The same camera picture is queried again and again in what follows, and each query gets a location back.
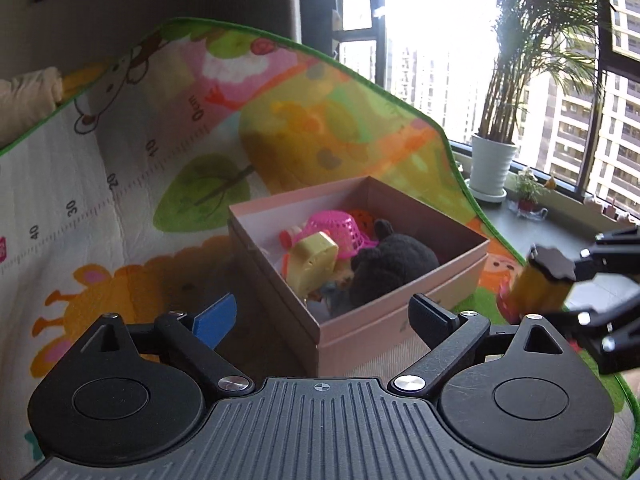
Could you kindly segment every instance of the black gripper pad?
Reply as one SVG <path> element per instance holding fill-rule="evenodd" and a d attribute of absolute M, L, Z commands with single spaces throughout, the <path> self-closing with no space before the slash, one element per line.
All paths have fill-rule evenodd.
<path fill-rule="evenodd" d="M 221 400 L 190 440 L 146 463 L 89 468 L 50 458 L 30 478 L 88 480 L 520 479 L 613 480 L 587 457 L 526 467 L 462 446 L 432 406 L 376 379 L 275 379 Z"/>

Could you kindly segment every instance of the white flower pot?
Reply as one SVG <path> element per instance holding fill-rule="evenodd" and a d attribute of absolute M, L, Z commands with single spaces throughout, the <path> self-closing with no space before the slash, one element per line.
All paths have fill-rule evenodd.
<path fill-rule="evenodd" d="M 471 137 L 472 159 L 469 190 L 480 200 L 501 202 L 507 196 L 504 181 L 516 154 L 515 144 Z"/>

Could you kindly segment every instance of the wall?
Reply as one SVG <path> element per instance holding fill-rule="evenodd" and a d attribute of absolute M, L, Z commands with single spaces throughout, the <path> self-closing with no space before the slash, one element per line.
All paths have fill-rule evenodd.
<path fill-rule="evenodd" d="M 292 0 L 0 0 L 0 78 L 117 56 L 159 23 L 200 16 L 292 34 Z"/>

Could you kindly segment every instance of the triangular hole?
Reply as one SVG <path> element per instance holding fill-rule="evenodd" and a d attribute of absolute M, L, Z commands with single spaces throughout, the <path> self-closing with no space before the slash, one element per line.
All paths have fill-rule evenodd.
<path fill-rule="evenodd" d="M 540 325 L 532 327 L 527 344 L 524 345 L 524 350 L 525 352 L 534 352 L 536 354 L 560 355 L 562 353 L 562 350 L 549 335 L 549 332 Z"/>
<path fill-rule="evenodd" d="M 113 325 L 107 324 L 98 328 L 81 351 L 86 352 L 87 350 L 92 352 L 117 352 L 120 350 Z"/>

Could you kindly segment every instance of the play mat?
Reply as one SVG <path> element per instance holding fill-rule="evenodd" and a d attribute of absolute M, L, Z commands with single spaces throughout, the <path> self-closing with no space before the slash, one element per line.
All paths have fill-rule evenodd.
<path fill-rule="evenodd" d="M 0 478 L 41 460 L 28 399 L 98 314 L 150 322 L 206 301 L 230 204 L 366 174 L 490 238 L 458 309 L 504 322 L 495 291 L 522 258 L 469 195 L 442 129 L 289 40 L 172 20 L 2 150 Z M 622 380 L 603 383 L 616 418 L 601 458 L 622 473 L 638 404 Z"/>

